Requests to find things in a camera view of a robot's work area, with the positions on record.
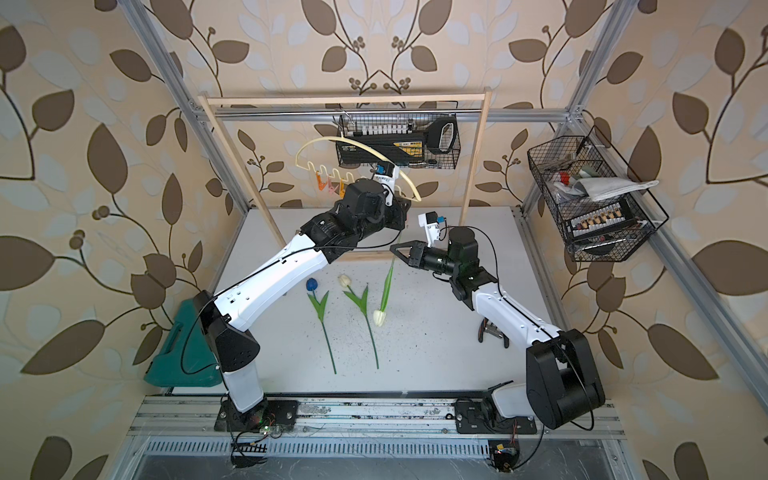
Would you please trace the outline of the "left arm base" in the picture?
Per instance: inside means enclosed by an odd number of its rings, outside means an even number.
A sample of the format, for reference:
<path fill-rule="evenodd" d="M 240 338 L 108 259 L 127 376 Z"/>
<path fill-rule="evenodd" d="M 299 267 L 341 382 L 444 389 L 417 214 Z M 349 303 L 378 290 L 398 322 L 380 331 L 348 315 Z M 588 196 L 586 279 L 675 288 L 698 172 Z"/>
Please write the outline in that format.
<path fill-rule="evenodd" d="M 240 412 L 225 396 L 220 402 L 214 430 L 217 432 L 291 431 L 298 419 L 299 402 L 266 398 L 246 412 Z"/>

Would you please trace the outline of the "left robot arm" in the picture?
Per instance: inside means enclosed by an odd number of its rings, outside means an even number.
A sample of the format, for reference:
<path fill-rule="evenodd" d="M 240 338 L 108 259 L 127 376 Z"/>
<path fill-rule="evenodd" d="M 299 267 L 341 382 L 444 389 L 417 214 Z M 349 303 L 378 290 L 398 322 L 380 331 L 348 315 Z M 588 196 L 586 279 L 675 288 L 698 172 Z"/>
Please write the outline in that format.
<path fill-rule="evenodd" d="M 202 334 L 237 412 L 248 413 L 265 402 L 256 365 L 260 345 L 250 332 L 257 318 L 367 237 L 383 229 L 402 231 L 411 205 L 378 181 L 357 180 L 254 272 L 215 294 L 203 292 L 195 298 Z"/>

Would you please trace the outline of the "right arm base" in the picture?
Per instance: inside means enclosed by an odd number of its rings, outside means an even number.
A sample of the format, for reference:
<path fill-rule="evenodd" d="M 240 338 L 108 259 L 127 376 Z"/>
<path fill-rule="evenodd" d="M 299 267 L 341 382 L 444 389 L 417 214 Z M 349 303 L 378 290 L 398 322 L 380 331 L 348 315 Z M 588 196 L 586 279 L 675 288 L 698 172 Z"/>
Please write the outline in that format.
<path fill-rule="evenodd" d="M 532 417 L 503 417 L 488 400 L 459 398 L 454 404 L 456 430 L 459 434 L 533 435 L 538 433 Z"/>

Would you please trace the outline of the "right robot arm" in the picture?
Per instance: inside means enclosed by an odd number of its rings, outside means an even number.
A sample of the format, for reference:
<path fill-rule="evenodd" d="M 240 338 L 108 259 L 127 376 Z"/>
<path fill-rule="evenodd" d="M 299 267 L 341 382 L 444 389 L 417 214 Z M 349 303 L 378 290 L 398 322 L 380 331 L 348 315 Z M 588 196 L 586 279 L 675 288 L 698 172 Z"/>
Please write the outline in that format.
<path fill-rule="evenodd" d="M 493 387 L 492 411 L 502 419 L 537 418 L 549 429 L 592 416 L 606 396 L 584 334 L 535 316 L 502 287 L 479 257 L 475 231 L 454 227 L 445 249 L 412 240 L 390 247 L 409 267 L 445 275 L 453 295 L 494 325 L 525 356 L 525 379 Z"/>

